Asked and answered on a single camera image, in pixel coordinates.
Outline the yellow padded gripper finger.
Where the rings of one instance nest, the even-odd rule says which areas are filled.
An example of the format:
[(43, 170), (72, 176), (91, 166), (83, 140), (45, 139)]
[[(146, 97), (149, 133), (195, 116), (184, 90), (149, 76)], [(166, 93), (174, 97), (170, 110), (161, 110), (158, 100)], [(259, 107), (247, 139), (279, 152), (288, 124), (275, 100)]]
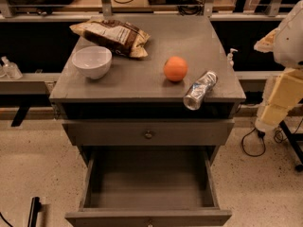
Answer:
[(303, 71), (285, 69), (276, 79), (268, 103), (291, 109), (303, 98)]
[(271, 131), (286, 117), (288, 111), (276, 105), (261, 104), (257, 111), (255, 127), (259, 131)]

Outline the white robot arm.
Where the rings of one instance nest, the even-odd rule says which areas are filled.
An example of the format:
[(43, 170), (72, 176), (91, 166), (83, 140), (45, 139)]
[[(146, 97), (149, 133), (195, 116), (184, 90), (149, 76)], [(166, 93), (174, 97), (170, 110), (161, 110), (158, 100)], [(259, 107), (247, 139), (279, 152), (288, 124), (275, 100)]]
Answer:
[(277, 28), (257, 41), (254, 49), (272, 52), (276, 63), (285, 67), (265, 83), (255, 127), (271, 131), (303, 98), (303, 1), (300, 0)]

